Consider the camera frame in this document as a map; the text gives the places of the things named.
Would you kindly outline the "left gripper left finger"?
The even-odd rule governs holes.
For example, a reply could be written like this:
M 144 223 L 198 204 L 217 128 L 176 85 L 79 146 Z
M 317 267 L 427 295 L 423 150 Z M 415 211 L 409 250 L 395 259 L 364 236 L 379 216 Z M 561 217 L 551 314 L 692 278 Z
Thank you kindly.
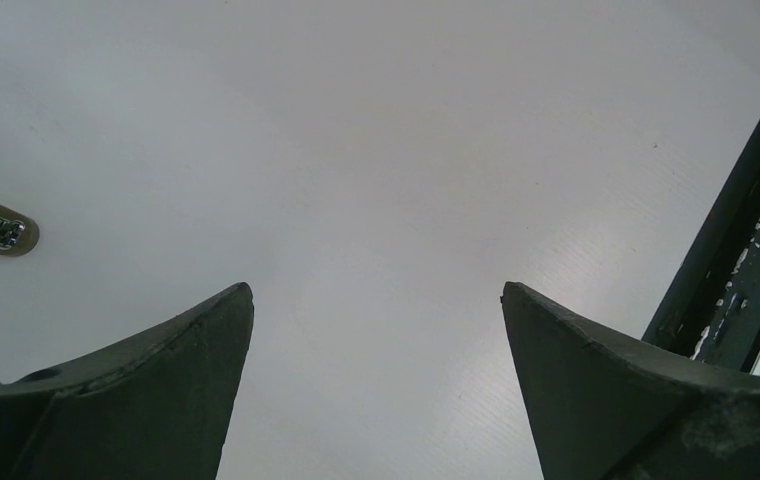
M 0 383 L 0 479 L 213 479 L 253 293 L 226 288 L 80 358 Z

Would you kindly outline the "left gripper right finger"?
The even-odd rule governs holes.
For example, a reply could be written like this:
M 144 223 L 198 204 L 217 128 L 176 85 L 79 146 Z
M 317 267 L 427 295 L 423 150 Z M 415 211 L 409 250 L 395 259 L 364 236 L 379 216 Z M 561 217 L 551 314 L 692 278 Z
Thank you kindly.
M 507 283 L 501 306 L 547 479 L 760 479 L 760 377 L 704 364 Z

